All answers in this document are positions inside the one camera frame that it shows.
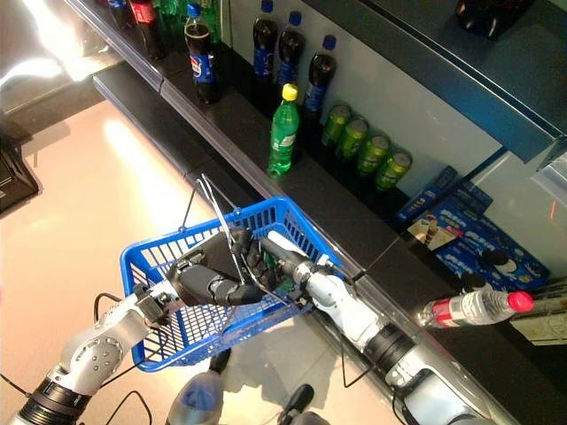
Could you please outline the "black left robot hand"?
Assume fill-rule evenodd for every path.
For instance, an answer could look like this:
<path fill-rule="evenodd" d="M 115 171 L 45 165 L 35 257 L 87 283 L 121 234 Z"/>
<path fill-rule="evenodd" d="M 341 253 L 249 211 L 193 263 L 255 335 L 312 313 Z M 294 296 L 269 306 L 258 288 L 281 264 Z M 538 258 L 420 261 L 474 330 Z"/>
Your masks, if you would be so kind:
<path fill-rule="evenodd" d="M 243 227 L 198 243 L 170 267 L 167 279 L 187 306 L 255 304 L 284 283 L 272 258 Z"/>

